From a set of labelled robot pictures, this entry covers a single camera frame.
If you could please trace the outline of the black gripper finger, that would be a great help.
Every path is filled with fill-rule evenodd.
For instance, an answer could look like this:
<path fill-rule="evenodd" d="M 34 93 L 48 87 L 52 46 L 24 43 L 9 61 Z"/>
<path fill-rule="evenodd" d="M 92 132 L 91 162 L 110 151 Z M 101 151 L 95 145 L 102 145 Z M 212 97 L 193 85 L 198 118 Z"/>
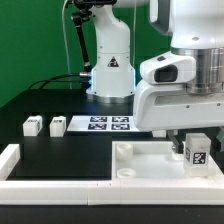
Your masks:
<path fill-rule="evenodd" d="M 224 127 L 219 127 L 213 134 L 212 150 L 214 152 L 224 152 Z"/>
<path fill-rule="evenodd" d="M 172 150 L 176 154 L 182 154 L 184 145 L 183 142 L 178 137 L 178 131 L 177 130 L 168 130 L 167 131 L 168 138 L 173 143 Z"/>

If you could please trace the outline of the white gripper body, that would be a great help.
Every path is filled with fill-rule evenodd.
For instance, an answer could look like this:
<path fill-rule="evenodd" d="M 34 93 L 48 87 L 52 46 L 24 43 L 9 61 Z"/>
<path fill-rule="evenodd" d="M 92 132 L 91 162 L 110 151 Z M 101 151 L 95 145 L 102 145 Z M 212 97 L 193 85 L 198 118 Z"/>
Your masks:
<path fill-rule="evenodd" d="M 133 120 L 141 131 L 224 126 L 224 54 L 167 52 L 140 65 Z"/>

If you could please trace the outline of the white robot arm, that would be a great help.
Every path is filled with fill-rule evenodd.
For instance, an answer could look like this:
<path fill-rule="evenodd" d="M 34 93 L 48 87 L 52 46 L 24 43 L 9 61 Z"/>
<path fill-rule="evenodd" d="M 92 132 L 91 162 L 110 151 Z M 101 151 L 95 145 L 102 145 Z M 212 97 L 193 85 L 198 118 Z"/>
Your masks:
<path fill-rule="evenodd" d="M 171 37 L 170 50 L 140 64 L 127 58 L 129 30 L 113 7 L 149 6 L 149 23 Z M 114 0 L 92 8 L 97 63 L 87 96 L 101 102 L 134 98 L 140 131 L 224 126 L 224 0 Z"/>

